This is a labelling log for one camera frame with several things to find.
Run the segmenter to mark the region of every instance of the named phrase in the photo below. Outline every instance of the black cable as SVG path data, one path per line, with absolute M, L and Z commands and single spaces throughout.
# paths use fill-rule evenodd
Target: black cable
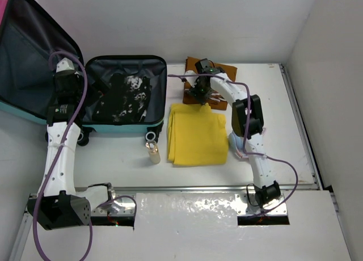
M 253 183 L 249 183 L 249 184 L 246 186 L 247 200 L 248 200 L 248 202 L 249 202 L 250 206 L 258 207 L 259 205 L 253 205 L 253 204 L 251 203 L 251 200 L 250 200 L 250 194 L 248 193 L 248 186 L 250 186 L 251 184 L 254 186 L 254 184 L 253 184 Z

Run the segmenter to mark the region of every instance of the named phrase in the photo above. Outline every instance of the bottle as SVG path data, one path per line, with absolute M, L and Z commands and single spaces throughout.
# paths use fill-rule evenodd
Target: bottle
M 155 141 L 148 141 L 146 142 L 147 151 L 149 152 L 150 160 L 157 164 L 160 162 L 160 154 L 158 145 Z

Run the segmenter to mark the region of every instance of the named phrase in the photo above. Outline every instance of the purple hose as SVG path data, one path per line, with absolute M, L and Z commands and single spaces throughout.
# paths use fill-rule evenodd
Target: purple hose
M 77 117 L 77 114 L 81 110 L 82 104 L 85 101 L 86 93 L 87 93 L 87 74 L 86 74 L 85 68 L 83 67 L 82 63 L 73 54 L 68 53 L 68 52 L 64 52 L 64 51 L 56 51 L 56 52 L 52 53 L 49 56 L 49 67 L 50 67 L 51 70 L 53 70 L 52 69 L 52 67 L 53 67 L 52 66 L 52 60 L 53 60 L 53 57 L 55 55 L 64 55 L 64 56 L 70 58 L 76 64 L 78 64 L 78 66 L 80 67 L 80 69 L 81 69 L 81 71 L 83 73 L 83 77 L 85 79 L 85 83 L 84 83 L 84 87 L 83 87 L 83 93 L 82 93 L 81 100 L 79 101 L 79 104 L 78 104 L 77 108 L 75 109 L 73 116 L 69 120 L 68 125 L 67 125 L 67 127 L 66 127 L 66 129 L 64 131 L 63 136 L 62 136 L 61 144 L 63 144 L 66 141 L 66 137 L 67 137 L 68 131 L 69 131 L 72 123 L 74 122 L 75 118 Z M 40 257 L 43 260 L 46 260 L 46 261 L 50 261 L 50 259 L 45 255 L 45 253 L 43 252 L 43 250 L 42 250 L 42 248 L 40 246 L 39 237 L 38 237 L 38 229 L 37 229 L 37 219 L 38 219 L 38 214 L 39 214 L 39 207 L 40 207 L 41 198 L 43 197 L 44 190 L 45 190 L 45 188 L 46 188 L 46 186 L 48 184 L 48 181 L 50 179 L 50 176 L 52 176 L 52 172 L 54 170 L 54 167 L 56 166 L 56 163 L 57 163 L 57 161 L 58 161 L 58 159 L 59 159 L 59 157 L 61 155 L 62 149 L 63 149 L 63 146 L 61 145 L 58 148 L 58 151 L 56 153 L 56 156 L 54 157 L 54 160 L 53 160 L 53 162 L 52 162 L 52 164 L 51 164 L 51 166 L 49 168 L 49 171 L 48 171 L 47 176 L 45 177 L 44 183 L 42 184 L 42 186 L 40 188 L 40 191 L 39 191 L 39 194 L 38 194 L 38 198 L 36 199 L 35 207 L 34 207 L 34 214 L 33 214 L 33 237 L 34 237 L 35 247 L 36 247 L 36 249 L 37 249 Z M 90 226 L 90 240 L 89 240 L 89 243 L 88 243 L 88 248 L 87 248 L 87 251 L 86 251 L 85 255 L 80 259 L 80 261 L 84 261 L 85 258 L 87 257 L 87 255 L 89 254 L 90 250 L 91 250 L 92 237 L 93 237 L 92 223 L 91 223 L 91 221 L 89 223 L 89 226 Z
M 198 76 L 198 77 L 199 76 L 214 77 L 214 78 L 219 78 L 219 79 L 225 80 L 224 77 L 220 77 L 219 75 L 214 75 L 214 74 L 195 74 L 195 75 L 173 75 L 173 74 L 171 74 L 171 75 L 168 75 L 168 77 L 180 78 L 180 79 L 183 79 L 183 78 L 186 78 L 186 77 L 195 77 L 195 76 Z M 227 82 L 229 84 L 242 85 L 242 86 L 244 86 L 246 88 L 246 93 L 247 93 L 247 120 L 246 120 L 245 132 L 248 132 L 248 128 L 250 126 L 250 114 L 251 114 L 250 89 L 248 88 L 248 86 L 245 83 L 242 83 L 242 82 L 233 82 L 233 81 L 227 81 Z M 254 217 L 263 216 L 263 215 L 265 215 L 265 213 L 271 212 L 272 210 L 275 210 L 277 207 L 279 207 L 281 204 L 287 202 L 287 200 L 292 196 L 292 194 L 294 194 L 294 192 L 295 192 L 295 190 L 296 190 L 296 188 L 298 186 L 299 177 L 298 177 L 298 174 L 297 174 L 297 171 L 296 171 L 295 167 L 291 163 L 289 163 L 287 161 L 280 160 L 280 159 L 275 159 L 275 158 L 272 158 L 272 157 L 267 156 L 267 155 L 262 154 L 262 153 L 247 152 L 247 150 L 246 150 L 246 141 L 247 141 L 247 133 L 245 133 L 244 136 L 243 136 L 243 144 L 242 144 L 242 151 L 245 154 L 247 154 L 247 155 L 266 156 L 266 158 L 271 160 L 271 161 L 284 163 L 284 164 L 286 164 L 286 165 L 288 165 L 288 166 L 290 166 L 292 168 L 292 170 L 294 171 L 294 174 L 295 174 L 295 178 L 296 178 L 296 182 L 295 182 L 295 185 L 294 185 L 293 189 L 291 190 L 290 194 L 282 202 L 280 202 L 278 205 L 276 205 L 272 209 L 264 210 L 261 213 L 254 214 L 252 216 L 247 217 L 247 218 L 254 218 Z

